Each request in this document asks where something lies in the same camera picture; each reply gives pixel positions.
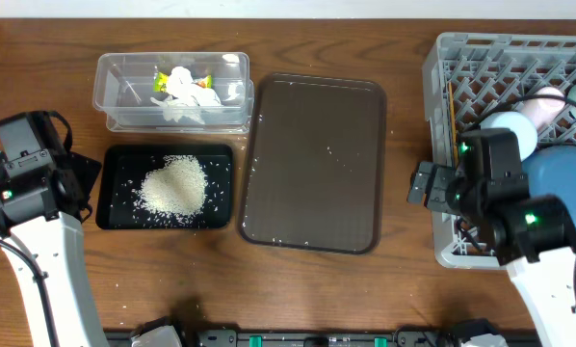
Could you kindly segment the wooden chopstick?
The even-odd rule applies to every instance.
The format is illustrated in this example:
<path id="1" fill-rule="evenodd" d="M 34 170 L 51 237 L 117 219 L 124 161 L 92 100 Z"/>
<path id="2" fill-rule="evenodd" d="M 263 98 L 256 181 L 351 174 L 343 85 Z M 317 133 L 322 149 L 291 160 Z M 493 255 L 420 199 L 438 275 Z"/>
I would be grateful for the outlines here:
<path id="1" fill-rule="evenodd" d="M 452 81 L 448 82 L 447 87 L 448 87 L 448 96 L 449 96 L 452 152 L 453 152 L 454 162 L 458 163 L 456 112 L 455 112 L 455 99 L 454 99 Z"/>

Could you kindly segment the light blue bowl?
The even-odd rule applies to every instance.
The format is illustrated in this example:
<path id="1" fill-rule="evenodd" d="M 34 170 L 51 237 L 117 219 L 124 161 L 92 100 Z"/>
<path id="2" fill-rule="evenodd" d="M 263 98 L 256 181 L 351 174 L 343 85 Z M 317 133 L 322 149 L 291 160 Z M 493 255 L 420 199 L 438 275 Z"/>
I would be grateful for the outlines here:
<path id="1" fill-rule="evenodd" d="M 480 123 L 481 129 L 507 128 L 517 138 L 521 160 L 527 159 L 537 147 L 537 129 L 530 119 L 519 112 L 507 111 L 488 116 Z"/>

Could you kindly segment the yellow green snack wrapper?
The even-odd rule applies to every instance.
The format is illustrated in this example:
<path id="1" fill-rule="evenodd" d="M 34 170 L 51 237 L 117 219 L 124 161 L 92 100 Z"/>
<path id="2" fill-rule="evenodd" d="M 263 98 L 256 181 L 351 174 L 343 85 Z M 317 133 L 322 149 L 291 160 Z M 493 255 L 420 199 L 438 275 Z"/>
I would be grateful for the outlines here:
<path id="1" fill-rule="evenodd" d="M 168 90 L 168 86 L 176 87 L 182 85 L 196 85 L 203 89 L 212 89 L 213 88 L 213 77 L 211 75 L 207 75 L 202 78 L 182 78 L 180 76 L 171 77 L 165 73 L 158 72 L 154 76 L 152 90 L 154 92 L 161 92 L 165 93 Z"/>

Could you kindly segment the pink cup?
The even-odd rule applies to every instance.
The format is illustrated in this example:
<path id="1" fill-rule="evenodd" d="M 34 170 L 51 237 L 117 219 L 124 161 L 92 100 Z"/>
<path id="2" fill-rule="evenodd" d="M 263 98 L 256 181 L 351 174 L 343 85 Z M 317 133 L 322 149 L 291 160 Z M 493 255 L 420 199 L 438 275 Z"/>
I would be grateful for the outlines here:
<path id="1" fill-rule="evenodd" d="M 519 113 L 527 117 L 539 131 L 551 123 L 564 106 L 565 102 L 562 100 L 536 98 L 525 101 Z"/>

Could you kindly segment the dark blue plate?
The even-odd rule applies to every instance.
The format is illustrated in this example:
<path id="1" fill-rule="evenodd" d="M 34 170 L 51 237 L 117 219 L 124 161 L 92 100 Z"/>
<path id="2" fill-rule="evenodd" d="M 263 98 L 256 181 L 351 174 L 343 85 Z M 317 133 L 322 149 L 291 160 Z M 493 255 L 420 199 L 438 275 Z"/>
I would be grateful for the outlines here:
<path id="1" fill-rule="evenodd" d="M 522 162 L 532 197 L 555 195 L 563 201 L 576 228 L 576 147 L 535 151 Z"/>

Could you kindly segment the white tissue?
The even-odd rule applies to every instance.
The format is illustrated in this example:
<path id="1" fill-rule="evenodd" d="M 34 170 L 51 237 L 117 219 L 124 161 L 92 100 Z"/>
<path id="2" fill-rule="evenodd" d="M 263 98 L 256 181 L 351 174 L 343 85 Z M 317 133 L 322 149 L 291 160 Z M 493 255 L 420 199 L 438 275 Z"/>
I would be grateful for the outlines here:
<path id="1" fill-rule="evenodd" d="M 192 73 L 185 67 L 174 67 L 168 76 L 193 78 Z M 198 108 L 222 105 L 213 88 L 203 89 L 196 85 L 168 86 L 165 93 L 168 96 L 164 100 L 158 100 L 152 96 L 150 101 L 162 109 L 166 121 L 179 122 L 182 118 L 188 118 L 199 124 L 205 124 Z"/>

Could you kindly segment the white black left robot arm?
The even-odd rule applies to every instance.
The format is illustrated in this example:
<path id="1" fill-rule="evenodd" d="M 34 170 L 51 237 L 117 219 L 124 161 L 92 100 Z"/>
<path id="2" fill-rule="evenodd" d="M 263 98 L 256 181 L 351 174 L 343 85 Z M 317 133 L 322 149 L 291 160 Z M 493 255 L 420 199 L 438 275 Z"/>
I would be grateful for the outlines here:
<path id="1" fill-rule="evenodd" d="M 35 346 L 107 346 L 84 259 L 81 222 L 61 212 L 54 220 L 39 216 L 11 229 L 2 241 L 22 252 L 42 275 L 44 295 L 33 270 L 5 249 L 20 289 Z M 53 333 L 56 341 L 50 341 Z"/>

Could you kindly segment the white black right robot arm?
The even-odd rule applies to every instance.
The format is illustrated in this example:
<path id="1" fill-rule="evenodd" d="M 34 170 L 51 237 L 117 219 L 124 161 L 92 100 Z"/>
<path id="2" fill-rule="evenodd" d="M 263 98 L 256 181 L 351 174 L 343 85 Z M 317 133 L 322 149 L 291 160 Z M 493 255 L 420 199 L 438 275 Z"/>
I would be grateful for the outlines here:
<path id="1" fill-rule="evenodd" d="M 544 346 L 576 346 L 576 228 L 555 196 L 533 198 L 520 163 L 417 165 L 407 197 L 458 216 L 506 269 Z"/>

